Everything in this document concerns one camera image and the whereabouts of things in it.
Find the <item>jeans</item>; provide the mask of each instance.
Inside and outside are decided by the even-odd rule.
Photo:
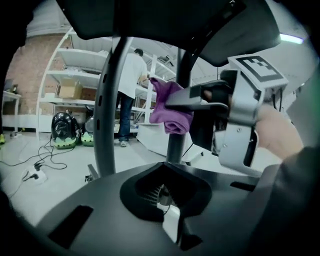
[[[121,100],[121,108],[120,108],[120,128],[119,128],[119,141],[129,141],[130,135],[130,116],[131,109],[134,103],[134,99],[125,95],[124,93],[118,91],[118,95],[116,97],[116,105],[117,109],[119,106],[119,102]]]

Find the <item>white shirt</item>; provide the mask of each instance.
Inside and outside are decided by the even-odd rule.
[[[120,77],[118,91],[130,98],[136,97],[136,86],[139,78],[147,75],[147,64],[135,53],[128,53]]]

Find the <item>brick wall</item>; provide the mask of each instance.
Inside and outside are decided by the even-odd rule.
[[[13,79],[13,84],[18,84],[17,91],[21,95],[19,114],[36,114],[39,87],[47,64],[55,51],[63,34],[42,35],[29,37],[26,39],[23,52],[19,49],[15,53],[6,79]],[[64,47],[71,45],[69,40],[64,42]],[[64,63],[59,56],[56,56],[50,67],[51,70],[62,70]],[[57,83],[47,77],[45,79],[45,91],[54,93]],[[4,115],[14,114],[14,102],[6,102],[3,106]],[[42,114],[51,114],[53,105],[42,103]]]

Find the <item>purple cloth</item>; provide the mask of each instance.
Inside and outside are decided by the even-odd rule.
[[[189,131],[193,119],[192,112],[180,112],[167,109],[165,103],[170,94],[183,90],[176,82],[165,82],[154,77],[150,78],[156,91],[156,101],[153,113],[150,115],[150,123],[164,123],[166,134],[185,134]]]

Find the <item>cardboard box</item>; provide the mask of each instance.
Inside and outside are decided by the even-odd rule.
[[[82,85],[73,77],[64,77],[61,80],[59,97],[62,99],[81,99]]]

